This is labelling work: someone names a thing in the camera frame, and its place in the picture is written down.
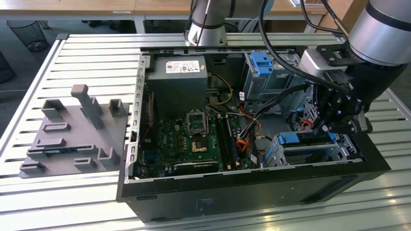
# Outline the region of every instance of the gray plastic block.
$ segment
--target gray plastic block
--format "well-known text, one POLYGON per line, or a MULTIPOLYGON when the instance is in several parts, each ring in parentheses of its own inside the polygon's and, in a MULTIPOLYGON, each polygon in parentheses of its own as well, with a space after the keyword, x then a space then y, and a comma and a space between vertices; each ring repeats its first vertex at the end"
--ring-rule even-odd
POLYGON ((89 158, 75 158, 73 165, 82 172, 86 172, 86 171, 90 172, 98 167, 97 162, 93 160, 91 157, 89 157, 89 158))
POLYGON ((82 106, 83 106, 83 112, 86 113, 93 125, 97 129, 105 128, 105 123, 101 118, 99 109, 94 105, 94 102, 87 94, 89 92, 89 86, 85 84, 77 84, 71 88, 71 95, 75 97, 82 106))
POLYGON ((63 119, 59 112, 62 110, 66 110, 66 107, 62 104, 61 100, 46 100, 42 107, 42 112, 50 120, 61 121, 63 119))
POLYGON ((43 126, 43 131, 46 132, 54 132, 54 131, 69 131, 70 130, 70 124, 69 123, 54 123, 54 124, 46 124, 43 126))
POLYGON ((29 152, 27 156, 35 161, 42 161, 50 157, 50 154, 45 153, 43 148, 39 148, 29 152))
POLYGON ((110 100, 109 108, 111 112, 111 116, 126 116, 125 105, 121 99, 110 100))
POLYGON ((57 139, 39 139, 37 147, 59 147, 65 146, 66 140, 63 138, 57 139))
POLYGON ((102 129, 97 129, 90 119, 85 117, 81 105, 65 107, 59 105, 59 101, 51 102, 62 118, 57 121, 45 117, 25 161, 26 164, 33 164, 34 161, 42 162, 46 170, 22 171, 19 174, 22 178, 83 173, 86 170, 79 170, 74 165, 78 158, 94 160, 95 167, 90 168, 90 172, 119 169, 121 156, 118 154, 123 152, 125 148, 129 104, 114 100, 111 104, 99 105, 97 101, 91 101, 97 112, 99 112, 99 108, 102 109, 99 115, 105 123, 102 129), (117 113, 118 108, 123 112, 122 107, 125 107, 125 113, 117 113))
POLYGON ((94 145, 94 144, 90 144, 90 145, 86 145, 87 147, 85 148, 78 148, 78 152, 82 154, 82 155, 95 155, 99 153, 99 148, 94 145))
POLYGON ((27 174, 43 173, 46 171, 46 166, 41 162, 34 161, 31 163, 23 163, 21 165, 21 170, 27 174))
POLYGON ((121 163, 121 157, 119 157, 117 150, 114 148, 110 149, 109 155, 105 152, 105 150, 101 148, 98 160, 102 162, 105 167, 117 166, 121 163))
MULTIPOLYGON (((98 99, 95 97, 91 97, 91 102, 93 102, 93 105, 95 106, 95 108, 98 109, 99 115, 102 115, 102 113, 103 113, 102 106, 101 106, 98 99)), ((85 116, 89 118, 87 112, 85 111, 83 108, 81 108, 81 109, 82 109, 85 116)))

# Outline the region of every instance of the yellow wire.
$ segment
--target yellow wire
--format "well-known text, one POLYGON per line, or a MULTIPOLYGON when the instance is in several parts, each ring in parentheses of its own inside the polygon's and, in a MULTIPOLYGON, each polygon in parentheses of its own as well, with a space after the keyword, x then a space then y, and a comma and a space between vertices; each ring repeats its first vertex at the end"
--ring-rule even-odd
POLYGON ((217 77, 219 77, 219 79, 225 82, 225 84, 226 84, 226 85, 229 86, 229 88, 230 88, 230 96, 229 96, 229 99, 227 99, 226 101, 219 102, 219 103, 207 103, 207 105, 218 106, 218 105, 223 105, 223 104, 226 104, 226 103, 230 102, 230 100, 231 100, 231 98, 233 98, 233 88, 231 88, 229 82, 226 81, 226 79, 225 79, 221 75, 218 75, 218 74, 215 74, 215 73, 213 73, 213 75, 215 75, 217 77))

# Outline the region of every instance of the sticker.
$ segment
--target sticker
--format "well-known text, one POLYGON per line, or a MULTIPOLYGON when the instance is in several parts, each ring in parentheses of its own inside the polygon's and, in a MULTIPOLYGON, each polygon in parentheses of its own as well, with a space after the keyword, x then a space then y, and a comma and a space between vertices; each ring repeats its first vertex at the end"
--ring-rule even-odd
POLYGON ((251 161, 255 163, 255 164, 258 164, 258 158, 257 158, 257 156, 255 155, 251 155, 251 161))
POLYGON ((282 65, 280 65, 280 64, 275 64, 275 65, 274 65, 274 68, 275 68, 275 69, 285 69, 285 67, 284 67, 282 65))
POLYGON ((199 61, 170 61, 166 63, 166 73, 201 72, 199 61))
POLYGON ((246 100, 246 94, 245 92, 241 91, 241 100, 245 101, 246 100))
POLYGON ((45 151, 45 153, 61 153, 59 150, 49 150, 49 151, 45 151))
POLYGON ((131 13, 131 11, 114 11, 114 13, 131 13))

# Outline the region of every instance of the blue drive bracket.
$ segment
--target blue drive bracket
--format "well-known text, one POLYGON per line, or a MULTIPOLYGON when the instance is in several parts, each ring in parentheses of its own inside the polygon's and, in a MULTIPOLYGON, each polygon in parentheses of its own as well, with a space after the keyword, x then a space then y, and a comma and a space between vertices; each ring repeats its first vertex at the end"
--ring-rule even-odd
POLYGON ((296 133, 284 133, 278 135, 278 141, 281 144, 289 144, 289 143, 300 143, 301 139, 298 138, 298 135, 296 133))
POLYGON ((274 71, 273 60, 266 52, 251 52, 251 62, 257 68, 258 76, 270 76, 274 71))

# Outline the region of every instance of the power supply label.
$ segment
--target power supply label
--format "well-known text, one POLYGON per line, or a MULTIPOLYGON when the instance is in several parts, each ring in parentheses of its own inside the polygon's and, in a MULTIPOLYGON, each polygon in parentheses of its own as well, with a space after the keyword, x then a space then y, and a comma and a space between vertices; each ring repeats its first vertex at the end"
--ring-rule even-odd
POLYGON ((170 61, 166 63, 166 73, 201 72, 199 61, 170 61))

